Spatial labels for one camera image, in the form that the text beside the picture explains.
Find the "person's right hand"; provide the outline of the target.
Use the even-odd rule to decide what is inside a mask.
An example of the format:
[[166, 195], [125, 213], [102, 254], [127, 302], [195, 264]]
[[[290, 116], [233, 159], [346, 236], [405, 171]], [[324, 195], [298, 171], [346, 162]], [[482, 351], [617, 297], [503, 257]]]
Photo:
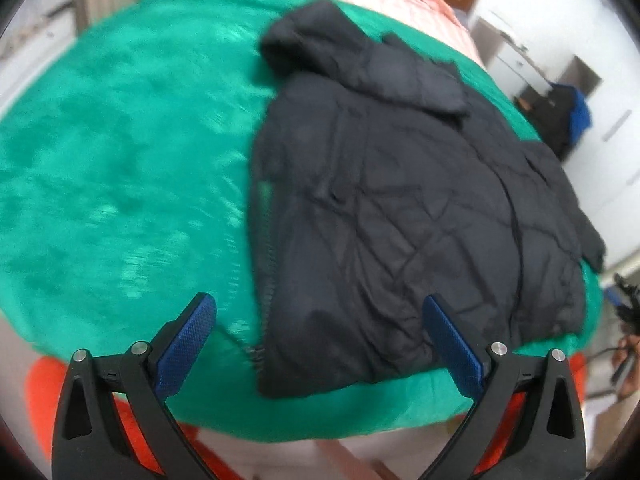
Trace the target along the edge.
[[616, 380], [618, 400], [625, 400], [639, 390], [639, 336], [626, 335], [618, 342], [612, 356], [614, 370], [622, 370]]

